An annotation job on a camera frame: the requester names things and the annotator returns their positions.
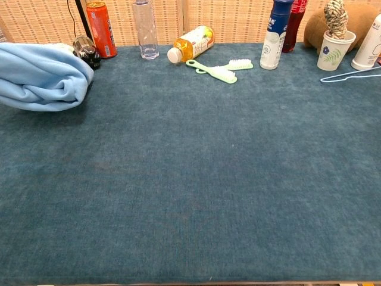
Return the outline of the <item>light blue fleece pants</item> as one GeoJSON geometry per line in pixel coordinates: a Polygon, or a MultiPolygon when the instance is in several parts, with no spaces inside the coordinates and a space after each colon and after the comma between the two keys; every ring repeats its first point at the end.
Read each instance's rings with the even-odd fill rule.
{"type": "Polygon", "coordinates": [[[0,43],[0,103],[29,111],[64,111],[80,105],[93,70],[52,44],[0,43]]]}

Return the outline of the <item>dark teal table cloth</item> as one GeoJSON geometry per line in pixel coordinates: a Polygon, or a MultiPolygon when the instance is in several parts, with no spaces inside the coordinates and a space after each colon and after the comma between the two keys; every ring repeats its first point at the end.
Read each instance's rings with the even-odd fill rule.
{"type": "Polygon", "coordinates": [[[260,44],[229,85],[121,47],[84,102],[0,105],[0,286],[381,282],[381,69],[260,44]]]}

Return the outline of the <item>yellow tea bottle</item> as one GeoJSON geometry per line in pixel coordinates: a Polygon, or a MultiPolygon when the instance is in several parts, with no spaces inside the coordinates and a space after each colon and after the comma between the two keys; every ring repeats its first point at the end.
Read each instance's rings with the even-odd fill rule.
{"type": "Polygon", "coordinates": [[[177,38],[167,52],[173,64],[192,60],[214,45],[214,31],[208,26],[198,26],[177,38]]]}

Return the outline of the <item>clear empty plastic bottle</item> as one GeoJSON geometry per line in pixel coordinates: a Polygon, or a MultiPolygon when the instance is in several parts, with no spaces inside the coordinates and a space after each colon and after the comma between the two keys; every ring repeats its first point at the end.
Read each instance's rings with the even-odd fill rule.
{"type": "Polygon", "coordinates": [[[135,0],[133,15],[138,34],[140,55],[143,59],[153,60],[159,56],[154,9],[151,0],[135,0]]]}

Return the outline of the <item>white bottle with blue cap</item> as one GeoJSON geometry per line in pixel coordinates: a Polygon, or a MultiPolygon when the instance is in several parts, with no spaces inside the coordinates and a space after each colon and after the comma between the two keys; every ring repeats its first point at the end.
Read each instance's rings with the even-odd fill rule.
{"type": "Polygon", "coordinates": [[[263,69],[274,70],[279,65],[292,3],[293,0],[273,0],[260,58],[263,69]]]}

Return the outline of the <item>bamboo folding screen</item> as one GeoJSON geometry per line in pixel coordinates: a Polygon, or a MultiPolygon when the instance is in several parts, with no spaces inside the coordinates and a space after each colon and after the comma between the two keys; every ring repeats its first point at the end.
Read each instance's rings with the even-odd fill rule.
{"type": "MultiPolygon", "coordinates": [[[[133,0],[106,3],[117,46],[137,45],[133,0]]],[[[169,45],[199,25],[217,43],[262,42],[272,0],[152,0],[158,42],[169,45]]],[[[71,44],[85,34],[74,0],[0,0],[0,33],[8,42],[71,44]]]]}

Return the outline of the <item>small dark cola bottle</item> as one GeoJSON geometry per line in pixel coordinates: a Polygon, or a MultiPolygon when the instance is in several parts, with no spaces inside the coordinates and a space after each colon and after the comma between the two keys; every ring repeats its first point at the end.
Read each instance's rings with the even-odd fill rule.
{"type": "Polygon", "coordinates": [[[93,70],[100,68],[101,57],[93,41],[87,36],[79,36],[73,41],[73,54],[85,61],[93,70]]]}

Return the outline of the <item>orange drink can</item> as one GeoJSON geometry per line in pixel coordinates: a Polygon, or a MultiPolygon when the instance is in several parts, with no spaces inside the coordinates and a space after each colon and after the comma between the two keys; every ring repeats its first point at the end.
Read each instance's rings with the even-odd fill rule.
{"type": "Polygon", "coordinates": [[[105,2],[101,0],[86,0],[86,13],[93,41],[101,58],[115,57],[117,55],[117,48],[105,2]]]}

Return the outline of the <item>tall cola bottle red cap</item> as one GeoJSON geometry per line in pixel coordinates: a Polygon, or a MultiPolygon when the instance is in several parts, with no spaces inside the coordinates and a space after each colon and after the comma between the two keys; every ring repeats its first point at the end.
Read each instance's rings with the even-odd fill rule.
{"type": "Polygon", "coordinates": [[[299,25],[304,16],[308,0],[294,0],[291,6],[291,14],[288,21],[285,41],[283,43],[282,52],[289,53],[293,51],[298,34],[299,25]]]}

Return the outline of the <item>black stand pole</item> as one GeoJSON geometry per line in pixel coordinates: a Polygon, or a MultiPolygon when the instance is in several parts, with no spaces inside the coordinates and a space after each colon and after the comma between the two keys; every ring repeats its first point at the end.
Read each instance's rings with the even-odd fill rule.
{"type": "Polygon", "coordinates": [[[90,29],[89,23],[88,23],[88,17],[86,14],[86,0],[74,0],[76,3],[76,7],[82,22],[82,26],[85,30],[86,36],[93,40],[92,37],[92,31],[90,29]]]}

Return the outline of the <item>white paper cup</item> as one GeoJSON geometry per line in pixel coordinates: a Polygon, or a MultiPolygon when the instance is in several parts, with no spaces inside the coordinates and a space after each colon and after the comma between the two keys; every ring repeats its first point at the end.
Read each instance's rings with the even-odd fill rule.
{"type": "Polygon", "coordinates": [[[335,71],[355,40],[355,33],[349,30],[346,31],[344,39],[330,37],[327,30],[323,34],[323,42],[317,61],[317,67],[324,71],[335,71]]]}

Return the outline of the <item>white lotion bottle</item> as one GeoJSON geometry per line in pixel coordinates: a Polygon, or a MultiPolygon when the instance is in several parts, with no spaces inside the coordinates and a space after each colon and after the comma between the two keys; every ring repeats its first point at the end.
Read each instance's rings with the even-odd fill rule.
{"type": "Polygon", "coordinates": [[[370,69],[381,53],[381,14],[373,21],[366,37],[351,62],[356,70],[370,69]]]}

